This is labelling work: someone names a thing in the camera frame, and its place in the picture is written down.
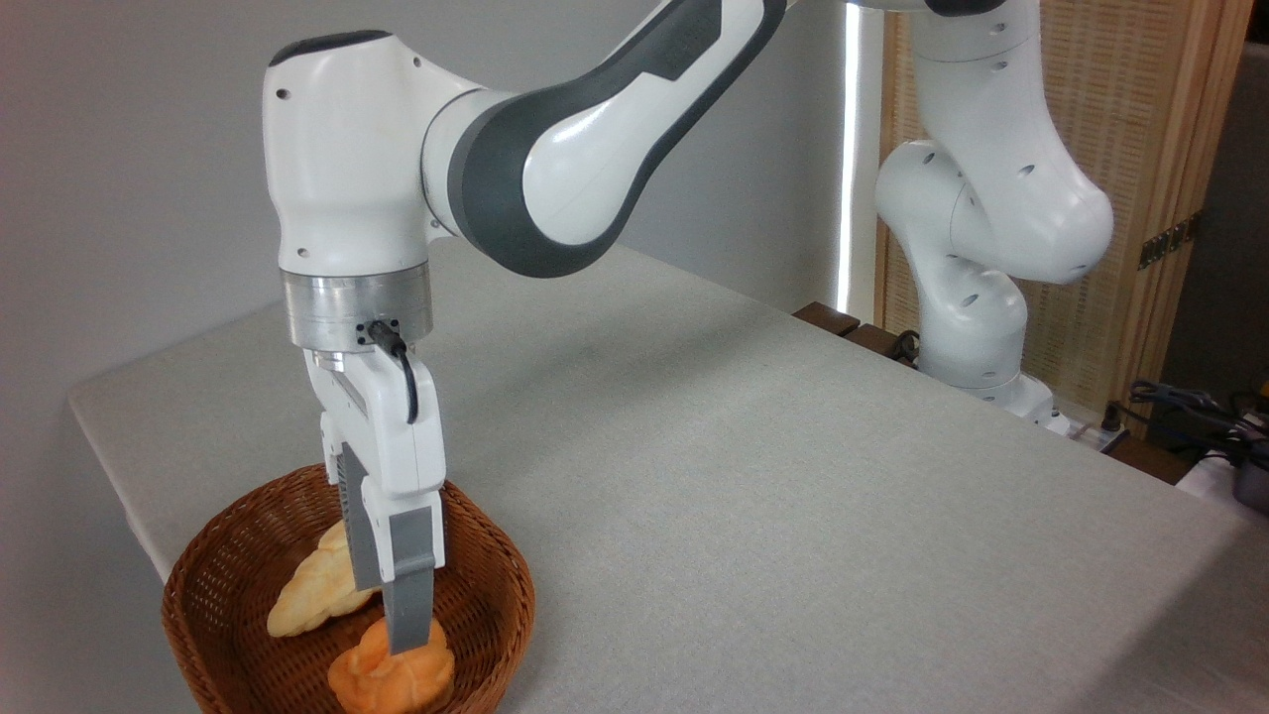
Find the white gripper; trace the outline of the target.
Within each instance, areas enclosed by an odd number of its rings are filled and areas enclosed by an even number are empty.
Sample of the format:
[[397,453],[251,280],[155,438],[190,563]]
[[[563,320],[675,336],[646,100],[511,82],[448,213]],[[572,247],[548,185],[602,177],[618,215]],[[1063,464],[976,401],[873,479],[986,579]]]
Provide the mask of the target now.
[[407,351],[407,374],[385,349],[305,349],[322,407],[324,451],[336,451],[352,572],[358,591],[381,588],[390,654],[429,643],[434,572],[445,566],[440,488],[447,478],[442,419],[431,374]]

